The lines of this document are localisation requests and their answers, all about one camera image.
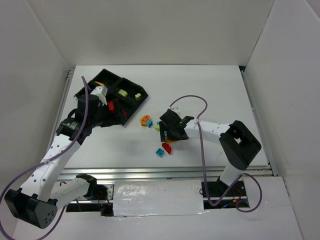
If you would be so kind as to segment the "light green square brick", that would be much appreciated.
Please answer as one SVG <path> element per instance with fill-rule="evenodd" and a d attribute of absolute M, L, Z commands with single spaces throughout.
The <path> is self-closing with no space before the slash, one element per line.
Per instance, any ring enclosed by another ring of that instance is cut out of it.
<path fill-rule="evenodd" d="M 135 100 L 138 101 L 138 100 L 141 98 L 141 96 L 142 96 L 142 95 L 141 95 L 140 93 L 137 93 L 137 94 L 135 95 Z"/>

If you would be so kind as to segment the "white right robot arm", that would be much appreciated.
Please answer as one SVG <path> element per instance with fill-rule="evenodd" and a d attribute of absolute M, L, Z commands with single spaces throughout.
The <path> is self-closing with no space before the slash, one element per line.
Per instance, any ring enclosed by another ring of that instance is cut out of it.
<path fill-rule="evenodd" d="M 199 139 L 221 145 L 228 160 L 218 178 L 218 183 L 224 188 L 229 187 L 246 171 L 262 149 L 261 143 L 239 120 L 227 124 L 213 123 L 198 120 L 193 116 L 181 118 L 168 109 L 160 117 L 159 128 L 162 142 Z"/>

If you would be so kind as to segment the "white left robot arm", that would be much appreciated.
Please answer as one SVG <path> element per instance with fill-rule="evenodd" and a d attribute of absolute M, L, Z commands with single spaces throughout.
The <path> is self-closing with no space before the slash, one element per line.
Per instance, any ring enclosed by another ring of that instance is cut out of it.
<path fill-rule="evenodd" d="M 40 164 L 17 190 L 7 188 L 4 195 L 12 215 L 40 229 L 47 228 L 57 211 L 78 197 L 97 200 L 108 188 L 91 175 L 80 173 L 69 183 L 54 185 L 70 158 L 80 149 L 95 127 L 124 125 L 130 114 L 119 98 L 103 103 L 96 95 L 82 95 L 59 125 L 54 140 Z"/>

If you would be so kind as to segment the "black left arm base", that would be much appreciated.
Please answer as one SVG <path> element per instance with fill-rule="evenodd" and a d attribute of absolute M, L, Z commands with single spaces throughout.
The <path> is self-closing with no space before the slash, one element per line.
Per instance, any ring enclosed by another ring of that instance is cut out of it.
<path fill-rule="evenodd" d="M 97 200 L 98 209 L 102 216 L 113 216 L 113 204 L 108 198 L 110 190 L 106 186 L 98 184 L 97 179 L 91 175 L 80 173 L 76 175 L 76 178 L 89 183 L 88 190 L 83 197 L 87 200 Z"/>

